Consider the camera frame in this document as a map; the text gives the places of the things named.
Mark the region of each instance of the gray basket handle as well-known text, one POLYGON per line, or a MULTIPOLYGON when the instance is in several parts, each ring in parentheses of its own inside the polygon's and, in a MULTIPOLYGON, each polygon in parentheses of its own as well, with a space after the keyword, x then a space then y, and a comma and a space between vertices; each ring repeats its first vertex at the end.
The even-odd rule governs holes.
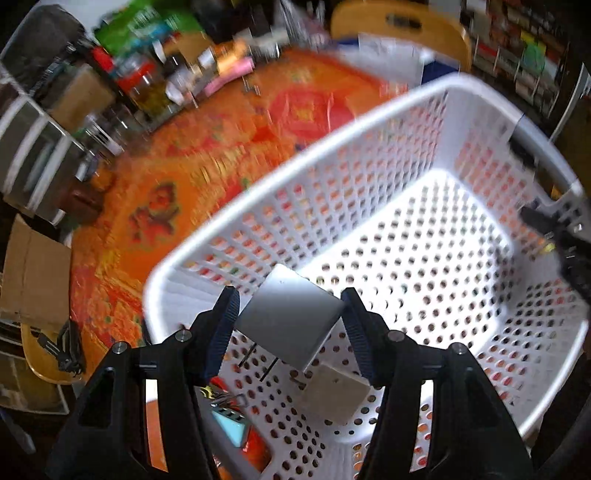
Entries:
POLYGON ((584 196, 583 186, 573 169, 556 146, 527 116, 523 115, 519 119, 513 137, 548 171, 562 193, 571 190, 576 196, 584 196))

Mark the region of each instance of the table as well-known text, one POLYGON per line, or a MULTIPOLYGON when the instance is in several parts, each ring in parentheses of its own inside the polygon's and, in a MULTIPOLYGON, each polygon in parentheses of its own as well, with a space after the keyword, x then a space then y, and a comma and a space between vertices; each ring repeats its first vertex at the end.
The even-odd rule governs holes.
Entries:
POLYGON ((143 345, 144 283, 184 238, 297 151, 405 91, 297 50, 248 82, 260 96, 236 80, 158 130, 146 154, 118 158, 100 218, 75 231, 70 310, 87 377, 114 342, 143 345))

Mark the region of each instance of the gray square object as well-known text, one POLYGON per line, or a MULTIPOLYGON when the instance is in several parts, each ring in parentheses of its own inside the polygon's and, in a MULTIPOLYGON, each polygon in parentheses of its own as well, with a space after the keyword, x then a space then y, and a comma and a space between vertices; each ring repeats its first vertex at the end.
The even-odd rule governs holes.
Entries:
POLYGON ((345 425, 368 394, 369 385, 363 378, 320 364, 297 404, 306 413, 345 425))
POLYGON ((236 329, 304 371, 343 311, 343 302, 284 265, 276 265, 236 321, 236 329))

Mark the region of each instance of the plastic basket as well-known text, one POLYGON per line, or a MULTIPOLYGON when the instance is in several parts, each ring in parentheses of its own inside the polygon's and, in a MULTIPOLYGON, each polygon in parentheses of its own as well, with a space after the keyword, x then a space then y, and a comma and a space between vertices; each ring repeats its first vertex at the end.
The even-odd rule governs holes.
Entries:
MULTIPOLYGON (((225 284, 241 307, 282 263, 339 295, 358 289, 368 308, 417 342, 465 343, 525 436, 578 357, 587 307, 565 284, 551 245, 518 208, 591 225, 582 188, 546 137, 480 81, 450 75, 384 104, 332 133, 235 199, 152 272, 146 323, 161 342, 211 308, 225 284), (564 195, 552 202, 509 149, 535 155, 564 195)), ((346 425, 298 406, 319 362, 357 373, 342 321, 306 372, 235 332, 220 376, 249 401, 245 414, 273 450, 262 477, 353 479, 382 392, 346 425)), ((426 383, 413 469, 426 464, 431 428, 426 383)))

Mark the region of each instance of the pink object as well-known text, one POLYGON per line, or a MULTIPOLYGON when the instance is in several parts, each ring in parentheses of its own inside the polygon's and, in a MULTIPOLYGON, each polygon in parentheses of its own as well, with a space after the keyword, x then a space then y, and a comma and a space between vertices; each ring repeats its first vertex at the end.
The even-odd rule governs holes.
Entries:
POLYGON ((238 60, 224 75, 220 75, 207 84, 207 86, 203 89, 204 95, 207 97, 212 96, 228 82, 231 82, 238 77, 252 73, 254 68, 255 63, 252 61, 252 58, 247 57, 242 60, 238 60))

